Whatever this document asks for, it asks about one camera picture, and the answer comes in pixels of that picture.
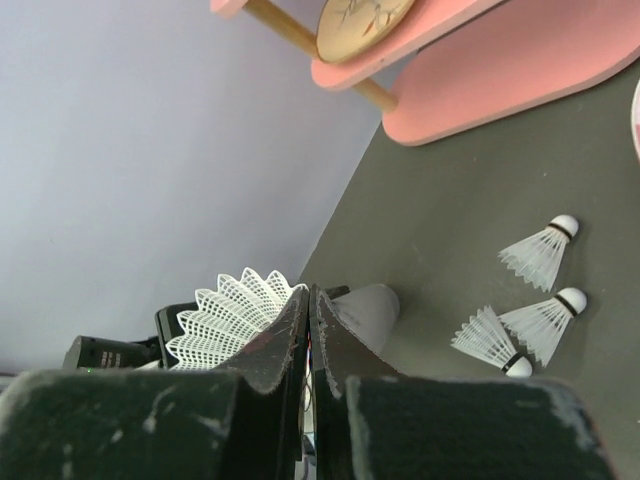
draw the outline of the wooden dowel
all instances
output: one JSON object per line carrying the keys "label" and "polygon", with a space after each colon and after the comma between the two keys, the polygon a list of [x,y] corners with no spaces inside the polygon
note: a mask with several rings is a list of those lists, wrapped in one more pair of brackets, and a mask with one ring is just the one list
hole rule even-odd
{"label": "wooden dowel", "polygon": [[[249,0],[244,9],[307,55],[317,58],[315,34],[280,7],[269,0]],[[398,105],[398,99],[393,94],[370,78],[353,88],[383,112],[390,112]]]}

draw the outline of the shuttlecock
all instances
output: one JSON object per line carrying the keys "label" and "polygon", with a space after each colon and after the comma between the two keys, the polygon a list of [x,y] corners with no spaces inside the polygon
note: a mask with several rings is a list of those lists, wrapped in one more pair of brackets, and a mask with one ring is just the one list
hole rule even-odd
{"label": "shuttlecock", "polygon": [[505,313],[499,319],[546,367],[567,325],[586,306],[584,293],[577,288],[565,288],[550,300]]}
{"label": "shuttlecock", "polygon": [[491,307],[478,310],[451,340],[462,353],[501,369],[508,377],[530,377],[531,363],[519,353]]}
{"label": "shuttlecock", "polygon": [[558,276],[564,249],[578,227],[571,215],[559,215],[544,230],[505,248],[498,256],[526,283],[548,292]]}

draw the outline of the white wall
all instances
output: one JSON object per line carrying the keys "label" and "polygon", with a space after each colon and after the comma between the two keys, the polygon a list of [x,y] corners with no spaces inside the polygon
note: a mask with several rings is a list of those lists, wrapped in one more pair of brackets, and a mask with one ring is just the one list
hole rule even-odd
{"label": "white wall", "polygon": [[295,280],[379,120],[206,0],[2,2],[0,370],[153,335],[219,272]]}

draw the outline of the round wooden plate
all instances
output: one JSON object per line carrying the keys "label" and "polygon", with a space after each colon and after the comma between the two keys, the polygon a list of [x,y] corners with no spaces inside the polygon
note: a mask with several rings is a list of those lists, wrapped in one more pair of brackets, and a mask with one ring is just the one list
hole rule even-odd
{"label": "round wooden plate", "polygon": [[633,135],[633,144],[636,147],[636,155],[640,161],[640,82],[633,94],[633,103],[631,104],[631,134]]}
{"label": "round wooden plate", "polygon": [[327,0],[316,45],[326,63],[340,63],[382,40],[407,14],[414,0]]}

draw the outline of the shuttlecock black band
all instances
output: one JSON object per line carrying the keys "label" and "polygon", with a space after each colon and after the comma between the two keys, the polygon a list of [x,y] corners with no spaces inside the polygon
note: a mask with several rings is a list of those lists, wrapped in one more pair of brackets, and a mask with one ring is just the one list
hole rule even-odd
{"label": "shuttlecock black band", "polygon": [[523,354],[521,354],[520,352],[516,353],[513,357],[511,357],[511,360],[509,360],[507,363],[505,363],[504,367],[502,367],[502,371],[504,373],[507,373],[509,371],[509,369],[511,367],[513,367],[513,365],[520,360],[522,357],[524,357]]}
{"label": "shuttlecock black band", "polygon": [[573,235],[571,235],[571,233],[569,233],[569,230],[567,230],[566,228],[561,227],[557,223],[550,223],[549,226],[551,228],[555,228],[560,233],[563,233],[564,235],[566,235],[566,237],[569,239],[569,241],[573,240]]}
{"label": "shuttlecock black band", "polygon": [[560,294],[558,295],[554,295],[554,297],[556,300],[558,300],[562,305],[565,306],[565,308],[567,310],[569,310],[571,312],[571,315],[573,315],[574,317],[578,314],[578,312],[576,311],[575,308],[573,308],[573,305],[571,305],[569,302],[567,302]]}

